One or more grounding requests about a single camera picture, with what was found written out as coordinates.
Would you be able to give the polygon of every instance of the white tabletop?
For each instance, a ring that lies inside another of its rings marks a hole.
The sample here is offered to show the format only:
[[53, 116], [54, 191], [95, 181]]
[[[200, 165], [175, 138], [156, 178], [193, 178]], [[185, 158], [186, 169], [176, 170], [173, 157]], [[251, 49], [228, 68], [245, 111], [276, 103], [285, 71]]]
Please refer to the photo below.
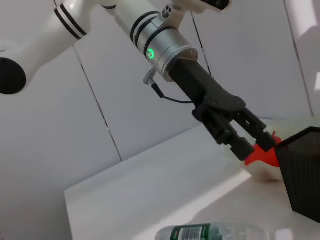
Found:
[[74, 240], [152, 240], [167, 226], [208, 222], [320, 239], [318, 223], [292, 211], [282, 182], [253, 181], [203, 126], [68, 189], [65, 199]]

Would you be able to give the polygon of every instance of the black mesh basket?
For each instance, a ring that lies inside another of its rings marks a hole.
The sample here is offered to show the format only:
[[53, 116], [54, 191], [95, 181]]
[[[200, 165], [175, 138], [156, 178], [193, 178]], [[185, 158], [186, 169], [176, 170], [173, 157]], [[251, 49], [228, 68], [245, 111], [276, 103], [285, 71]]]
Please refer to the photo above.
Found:
[[320, 128], [283, 141], [276, 155], [292, 210], [320, 223]]

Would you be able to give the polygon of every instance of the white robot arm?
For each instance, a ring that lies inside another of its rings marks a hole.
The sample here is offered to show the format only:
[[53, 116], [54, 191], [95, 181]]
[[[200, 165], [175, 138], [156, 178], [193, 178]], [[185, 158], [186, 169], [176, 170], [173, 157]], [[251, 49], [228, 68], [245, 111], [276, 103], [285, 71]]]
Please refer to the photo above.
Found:
[[66, 0], [47, 20], [42, 31], [13, 51], [0, 52], [0, 93], [23, 90], [38, 69], [66, 51], [90, 32], [90, 13], [96, 5], [114, 15], [132, 43], [169, 82], [175, 82], [193, 101], [194, 117], [202, 122], [218, 144], [244, 161], [253, 151], [230, 125], [235, 120], [268, 151], [274, 146], [266, 125], [239, 97], [225, 91], [199, 64], [198, 52], [180, 34], [187, 11], [221, 12], [230, 0], [171, 0], [159, 12], [148, 0]]

